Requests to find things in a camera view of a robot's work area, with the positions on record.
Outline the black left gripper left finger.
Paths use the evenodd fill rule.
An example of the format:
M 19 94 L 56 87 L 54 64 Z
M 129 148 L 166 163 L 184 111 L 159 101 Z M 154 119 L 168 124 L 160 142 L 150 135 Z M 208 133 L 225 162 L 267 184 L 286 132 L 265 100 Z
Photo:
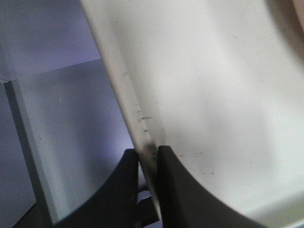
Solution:
M 44 220 L 35 204 L 16 228 L 133 228 L 138 192 L 138 156 L 127 149 L 102 187 L 81 207 L 56 224 Z

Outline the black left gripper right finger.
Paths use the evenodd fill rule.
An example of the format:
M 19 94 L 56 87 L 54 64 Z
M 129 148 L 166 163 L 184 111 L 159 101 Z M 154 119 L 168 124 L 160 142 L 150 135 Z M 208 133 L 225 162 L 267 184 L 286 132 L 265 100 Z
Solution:
M 169 146 L 158 148 L 157 194 L 165 228 L 262 227 L 203 188 Z

